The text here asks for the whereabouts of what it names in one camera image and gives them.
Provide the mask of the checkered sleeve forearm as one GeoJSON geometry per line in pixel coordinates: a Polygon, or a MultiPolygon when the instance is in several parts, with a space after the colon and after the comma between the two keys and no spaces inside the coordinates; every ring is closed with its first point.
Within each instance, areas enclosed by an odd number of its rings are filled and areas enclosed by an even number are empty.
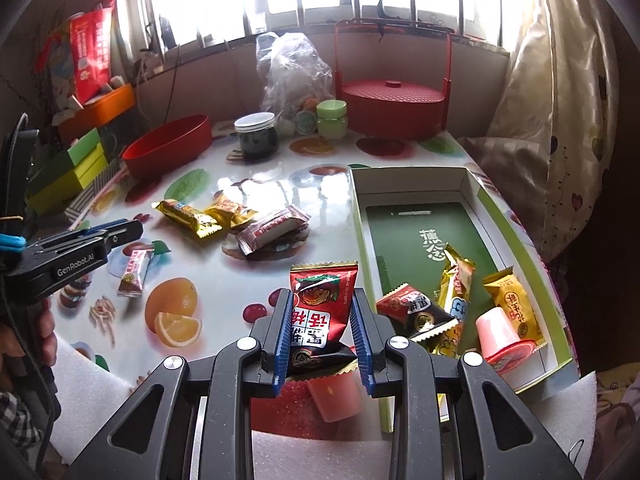
{"type": "Polygon", "coordinates": [[[1,427],[21,450],[32,448],[42,440],[43,432],[32,420],[26,404],[14,393],[0,393],[1,427]]]}

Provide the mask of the person's left hand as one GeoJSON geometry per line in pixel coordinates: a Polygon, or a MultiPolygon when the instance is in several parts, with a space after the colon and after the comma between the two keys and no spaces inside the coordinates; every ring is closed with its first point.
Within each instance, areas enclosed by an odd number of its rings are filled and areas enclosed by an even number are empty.
{"type": "MultiPolygon", "coordinates": [[[[51,312],[51,301],[45,299],[41,305],[42,312],[38,323],[38,333],[42,342],[42,362],[47,366],[53,366],[56,362],[56,352],[58,352],[58,340],[54,332],[55,320],[51,312]]],[[[2,358],[5,356],[21,358],[25,355],[14,331],[4,324],[1,325],[0,351],[2,358]]]]}

